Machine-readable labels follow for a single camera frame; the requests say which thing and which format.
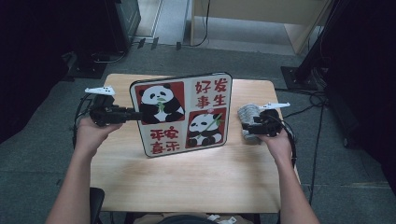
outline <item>panda picture board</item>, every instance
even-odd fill
[[[233,79],[227,73],[138,80],[131,84],[149,157],[220,147],[227,141]]]

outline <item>person's left arm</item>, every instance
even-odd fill
[[[46,223],[90,223],[92,157],[107,136],[120,126],[98,127],[89,118],[80,121],[76,148]]]

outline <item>red chinese character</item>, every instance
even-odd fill
[[[215,80],[215,85],[216,85],[215,91],[217,92],[226,91],[226,84],[227,84],[226,78]]]
[[[204,108],[207,105],[210,105],[208,97],[207,96],[201,96],[198,99],[198,104],[196,106]]]
[[[200,93],[201,91],[203,91],[204,93],[207,93],[207,90],[210,89],[209,85],[210,85],[210,81],[202,81],[203,84],[205,84],[205,86],[203,87],[203,85],[201,85],[200,82],[197,82],[197,84],[195,84],[195,90],[197,91],[197,94]]]
[[[166,142],[166,147],[168,151],[175,151],[180,149],[180,144],[178,142]]]
[[[151,144],[152,145],[152,150],[151,150],[152,154],[163,153],[164,148],[163,148],[162,144],[163,143],[159,143],[159,142],[155,142],[154,144]]]
[[[217,103],[216,105],[226,105],[224,102],[224,98],[225,98],[225,96],[219,94],[219,95],[216,95],[215,99],[213,99],[213,100],[216,101],[216,103]]]
[[[167,138],[174,139],[177,138],[176,134],[178,133],[178,130],[176,130],[174,126],[171,126],[169,127],[168,130],[165,130],[163,133]]]
[[[161,140],[162,137],[165,137],[165,135],[163,135],[163,130],[150,130],[151,131],[151,138],[152,139],[157,139],[158,141]]]

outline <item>hand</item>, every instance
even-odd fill
[[[122,124],[110,124],[105,127],[99,127],[93,123],[91,118],[82,119],[78,125],[75,152],[81,157],[91,159],[108,135],[121,126]]]
[[[291,145],[288,134],[284,129],[282,129],[280,134],[275,137],[269,137],[264,134],[257,134],[257,136],[267,144],[276,163],[290,162]]]

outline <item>wooden desk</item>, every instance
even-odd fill
[[[141,75],[109,75],[115,104],[132,106],[129,87]],[[135,121],[112,133],[92,161],[93,187],[105,191],[103,211],[276,213],[280,208],[276,165],[266,145],[243,139],[237,109],[276,103],[270,81],[233,80],[227,143],[148,158]]]
[[[206,17],[207,1],[192,1],[192,45],[195,16]],[[316,26],[324,25],[331,7],[332,0],[216,0],[210,2],[209,17],[284,23],[295,53],[300,54]]]

